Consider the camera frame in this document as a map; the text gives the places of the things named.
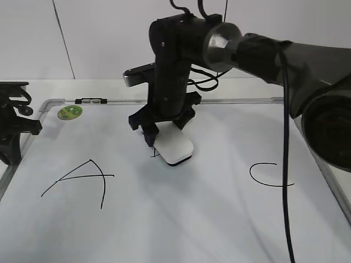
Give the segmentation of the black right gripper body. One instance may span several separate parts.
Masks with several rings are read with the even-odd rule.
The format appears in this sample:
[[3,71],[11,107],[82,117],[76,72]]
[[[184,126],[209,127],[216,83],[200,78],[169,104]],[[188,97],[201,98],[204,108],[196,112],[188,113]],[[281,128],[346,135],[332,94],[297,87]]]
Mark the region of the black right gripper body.
[[132,130],[144,122],[174,121],[201,102],[198,92],[186,92],[190,68],[188,62],[154,63],[154,81],[148,83],[147,104],[128,117]]

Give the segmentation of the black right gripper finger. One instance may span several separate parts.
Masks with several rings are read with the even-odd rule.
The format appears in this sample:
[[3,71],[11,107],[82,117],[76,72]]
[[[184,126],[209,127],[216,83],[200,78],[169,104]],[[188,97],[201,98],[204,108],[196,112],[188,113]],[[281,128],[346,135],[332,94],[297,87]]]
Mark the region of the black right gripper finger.
[[156,137],[159,134],[159,129],[155,122],[144,122],[141,124],[144,140],[149,147],[153,147]]
[[195,111],[190,108],[185,113],[183,113],[178,119],[174,120],[173,123],[182,130],[186,124],[195,117]]

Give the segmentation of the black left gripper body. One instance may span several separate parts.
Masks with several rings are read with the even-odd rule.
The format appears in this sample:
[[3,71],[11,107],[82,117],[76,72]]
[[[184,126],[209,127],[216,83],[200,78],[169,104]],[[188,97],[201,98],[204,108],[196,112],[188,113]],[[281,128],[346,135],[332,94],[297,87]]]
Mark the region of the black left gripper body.
[[38,135],[42,130],[39,120],[28,119],[33,114],[28,85],[29,82],[1,82],[1,161],[6,165],[21,162],[22,133]]

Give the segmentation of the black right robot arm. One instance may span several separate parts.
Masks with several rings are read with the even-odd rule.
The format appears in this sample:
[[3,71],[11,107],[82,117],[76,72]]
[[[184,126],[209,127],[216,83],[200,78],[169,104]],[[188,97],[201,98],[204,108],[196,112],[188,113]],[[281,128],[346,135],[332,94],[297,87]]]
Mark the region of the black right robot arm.
[[236,68],[284,87],[288,114],[301,118],[308,146],[328,164],[350,171],[350,49],[242,34],[218,14],[157,19],[149,40],[155,61],[124,73],[129,87],[149,85],[147,104],[128,119],[132,129],[143,128],[148,145],[157,123],[183,128],[194,117],[201,98],[186,89],[195,66],[221,73]]

